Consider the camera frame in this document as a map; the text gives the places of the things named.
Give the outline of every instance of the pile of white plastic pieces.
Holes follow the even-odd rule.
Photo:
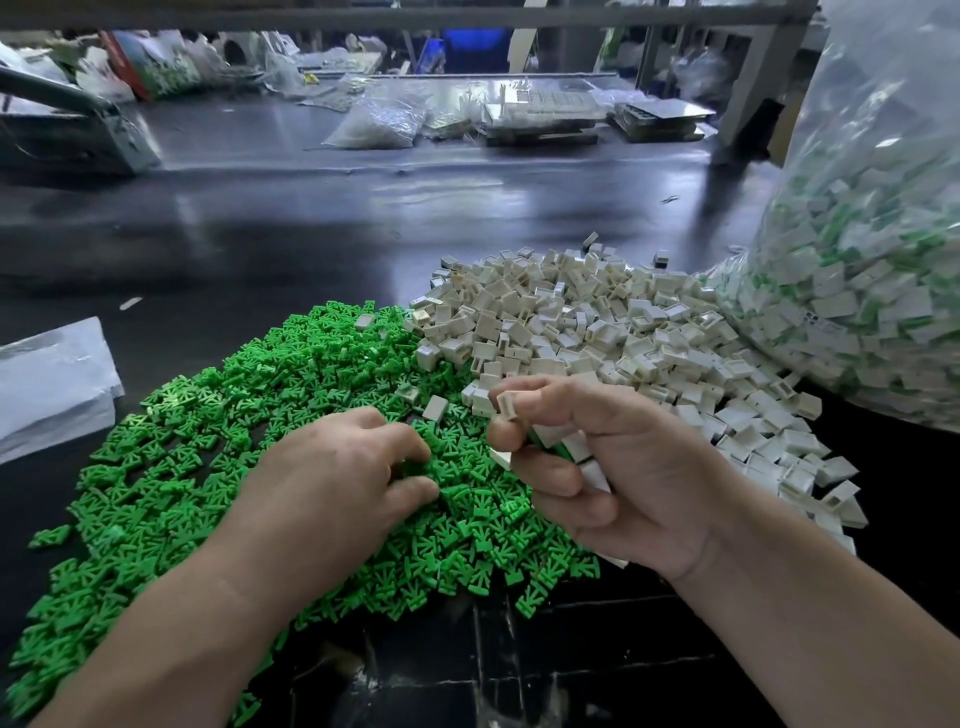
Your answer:
[[[798,376],[745,347],[698,278],[660,269],[660,254],[657,268],[629,266],[595,240],[582,251],[524,248],[473,264],[444,257],[430,293],[410,302],[406,327],[422,335],[418,364],[469,366],[475,380],[463,403],[484,417],[495,414],[488,393],[505,376],[634,387],[854,551],[843,527],[867,524],[849,480],[857,470],[828,457],[811,433],[807,420],[820,416],[821,401],[794,391]],[[574,459],[589,458],[582,433],[539,435],[546,447],[559,441]],[[595,475],[589,463],[585,475]]]

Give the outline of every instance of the shiny work surface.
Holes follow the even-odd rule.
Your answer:
[[[295,151],[316,109],[224,108],[234,110],[207,114],[206,125],[200,105],[147,109],[166,171],[0,190],[0,343],[100,316],[128,392],[121,416],[315,303],[409,301],[441,255],[565,249],[597,231],[628,261],[666,250],[671,269],[703,269],[749,245],[779,178],[766,164],[724,161],[708,143],[310,157]],[[143,301],[120,311],[133,296]],[[955,570],[945,574],[940,556],[955,552],[949,509],[930,512],[902,488],[938,487],[954,439],[833,399],[815,431],[863,471],[873,521],[858,539],[864,558],[956,629]],[[79,552],[25,545],[64,522],[77,470],[102,440],[0,467],[0,660],[46,571]],[[484,599],[434,595],[397,624],[356,613],[317,625],[254,682],[264,708],[251,725],[777,724],[653,573],[606,563],[603,573],[562,583],[532,620],[501,588]]]

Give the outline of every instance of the person's right hand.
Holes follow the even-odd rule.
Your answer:
[[[511,470],[534,491],[534,508],[598,553],[676,581],[710,560],[756,490],[692,427],[629,387],[570,377],[512,377],[520,421],[494,419],[487,439],[512,452]],[[525,445],[527,425],[574,423],[587,435],[615,495],[590,488],[580,469]]]

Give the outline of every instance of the white paper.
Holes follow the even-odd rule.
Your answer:
[[[113,426],[123,393],[97,318],[0,347],[0,463]]]

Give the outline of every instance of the green object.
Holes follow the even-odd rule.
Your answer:
[[[361,331],[355,323],[363,313],[373,313],[372,302],[331,302],[293,315],[221,368],[160,387],[141,402],[142,414],[110,432],[78,476],[78,497],[67,509],[75,523],[40,531],[30,543],[55,546],[76,529],[88,555],[53,567],[48,594],[29,613],[33,623],[11,659],[22,670],[7,692],[15,716],[49,700],[123,609],[203,543],[244,474],[287,432],[361,404],[390,421],[407,421],[418,412],[402,396],[412,389],[420,399],[459,399],[469,371],[446,362],[434,372],[421,370],[402,308],[381,309],[377,327]],[[258,671],[270,668],[291,635],[361,607],[399,619],[434,591],[486,596],[493,580],[503,578],[508,586],[527,584],[516,607],[530,617],[564,575],[599,576],[596,557],[531,510],[529,489],[493,463],[485,426],[459,406],[447,409],[442,424],[413,422],[433,458],[404,464],[399,476],[428,475],[441,496],[397,528],[343,586],[304,609]],[[245,692],[233,725],[259,707]]]

